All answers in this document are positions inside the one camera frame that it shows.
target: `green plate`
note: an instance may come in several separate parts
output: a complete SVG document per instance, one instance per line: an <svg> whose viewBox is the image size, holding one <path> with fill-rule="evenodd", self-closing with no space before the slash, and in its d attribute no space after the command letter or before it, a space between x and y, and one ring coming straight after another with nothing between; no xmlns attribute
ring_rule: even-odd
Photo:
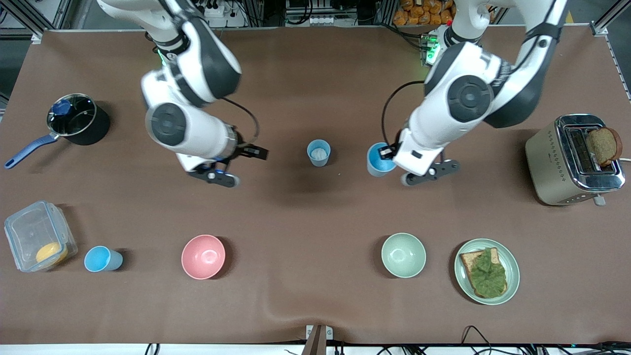
<svg viewBox="0 0 631 355"><path fill-rule="evenodd" d="M506 292L496 298L482 298L475 294L473 291L473 287L469 282L469 278L467 277L467 271L464 268L463 261L460 259L460 254L470 253L472 251L484 250L485 248L497 248L497 254L500 257L500 263L506 269L506 283L508 284L508 289ZM471 299L481 304L489 304L491 306L496 306L498 304L502 304L510 300L517 289L519 288L519 266L517 266L517 260L512 253L500 243L485 238L479 238L470 240L465 243L456 255L456 261L454 262L454 272L456 273L456 280L460 285L460 288L463 289L464 293L467 294Z"/></svg>

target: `toaster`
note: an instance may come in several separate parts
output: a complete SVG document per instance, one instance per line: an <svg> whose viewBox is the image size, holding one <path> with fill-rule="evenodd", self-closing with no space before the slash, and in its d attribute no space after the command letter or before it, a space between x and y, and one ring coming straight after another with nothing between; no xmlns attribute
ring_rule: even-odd
<svg viewBox="0 0 631 355"><path fill-rule="evenodd" d="M561 116L526 142L526 158L534 188L542 202L567 206L594 199L604 205L603 195L620 189L625 174L620 162L601 167L587 149L587 134L605 127L590 114Z"/></svg>

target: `plastic cup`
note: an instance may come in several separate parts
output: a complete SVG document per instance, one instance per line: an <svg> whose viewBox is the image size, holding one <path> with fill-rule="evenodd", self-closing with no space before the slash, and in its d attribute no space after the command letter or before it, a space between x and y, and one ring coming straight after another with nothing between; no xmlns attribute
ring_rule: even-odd
<svg viewBox="0 0 631 355"><path fill-rule="evenodd" d="M314 164L317 167L325 166L326 162L329 161L329 156L331 155L331 146L326 140L314 140L307 145L307 155L311 160L311 164Z"/></svg>
<svg viewBox="0 0 631 355"><path fill-rule="evenodd" d="M122 255L106 246L95 246L85 255L83 265L91 272L116 270L122 265Z"/></svg>
<svg viewBox="0 0 631 355"><path fill-rule="evenodd" d="M393 161L383 160L381 156L379 156L379 149L386 145L387 144L383 142L375 143L368 149L368 153L366 153L366 168L370 175L373 175L375 178L385 176L396 167Z"/></svg>

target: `saucepan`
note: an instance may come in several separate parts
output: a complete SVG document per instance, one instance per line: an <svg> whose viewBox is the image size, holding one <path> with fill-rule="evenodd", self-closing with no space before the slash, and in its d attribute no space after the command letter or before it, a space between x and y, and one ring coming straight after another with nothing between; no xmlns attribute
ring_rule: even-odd
<svg viewBox="0 0 631 355"><path fill-rule="evenodd" d="M29 143L13 158L4 163L10 169L32 152L64 137L78 145L91 145L100 141L110 129L110 118L89 96L71 93L57 100L46 117L50 133Z"/></svg>

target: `green bowl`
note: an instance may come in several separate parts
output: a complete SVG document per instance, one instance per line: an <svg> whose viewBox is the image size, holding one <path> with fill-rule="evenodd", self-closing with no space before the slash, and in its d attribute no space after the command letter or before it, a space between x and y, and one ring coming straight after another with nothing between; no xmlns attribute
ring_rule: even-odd
<svg viewBox="0 0 631 355"><path fill-rule="evenodd" d="M418 275L426 259L423 243L408 233L389 236L381 247L381 261L396 277L405 279Z"/></svg>

